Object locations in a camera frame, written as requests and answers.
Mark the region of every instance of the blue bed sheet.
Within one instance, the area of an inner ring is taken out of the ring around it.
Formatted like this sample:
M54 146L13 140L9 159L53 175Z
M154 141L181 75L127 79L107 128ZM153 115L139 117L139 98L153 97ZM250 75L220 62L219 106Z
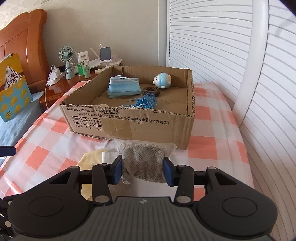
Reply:
M44 112L38 103L43 92L32 94L33 101L7 122L0 118L0 146L14 146Z

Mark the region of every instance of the blue tassel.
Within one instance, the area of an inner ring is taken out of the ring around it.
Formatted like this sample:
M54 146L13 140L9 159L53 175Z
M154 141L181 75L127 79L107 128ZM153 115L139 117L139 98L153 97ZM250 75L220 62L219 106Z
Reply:
M152 93L148 93L141 98L135 99L136 103L134 105L124 105L124 107L138 107L144 109L154 109L157 104L157 100Z

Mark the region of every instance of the black circular joint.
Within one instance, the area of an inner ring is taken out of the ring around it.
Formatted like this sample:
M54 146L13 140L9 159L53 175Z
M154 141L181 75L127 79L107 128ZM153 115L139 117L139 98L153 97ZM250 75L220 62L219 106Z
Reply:
M257 210L256 203L244 197L228 198L222 206L226 213L234 217L248 217Z
M62 200L56 197L40 197L29 204L31 213L39 217L49 217L63 209Z
M74 230L87 217L89 206L65 185L45 185L17 196L8 207L8 219L17 233L55 237Z
M277 219L275 204L252 188L227 185L204 196L197 213L213 232L235 239L271 232Z

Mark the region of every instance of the brown hair tie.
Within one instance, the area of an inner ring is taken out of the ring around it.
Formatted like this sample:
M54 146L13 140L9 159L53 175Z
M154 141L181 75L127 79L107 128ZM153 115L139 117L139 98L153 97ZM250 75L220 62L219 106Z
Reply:
M160 90L159 88L157 87L152 87L152 86L148 86L148 87L145 87L143 90L142 90L142 94L143 95L146 95L148 93L151 93L151 94L154 94L155 97L159 96L160 94Z

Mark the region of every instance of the plush toy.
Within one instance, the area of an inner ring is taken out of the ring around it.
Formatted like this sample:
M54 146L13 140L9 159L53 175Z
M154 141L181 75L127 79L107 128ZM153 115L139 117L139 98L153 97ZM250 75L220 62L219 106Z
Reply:
M166 73L160 73L154 77L152 84L158 88L165 89L170 87L171 82L170 75Z

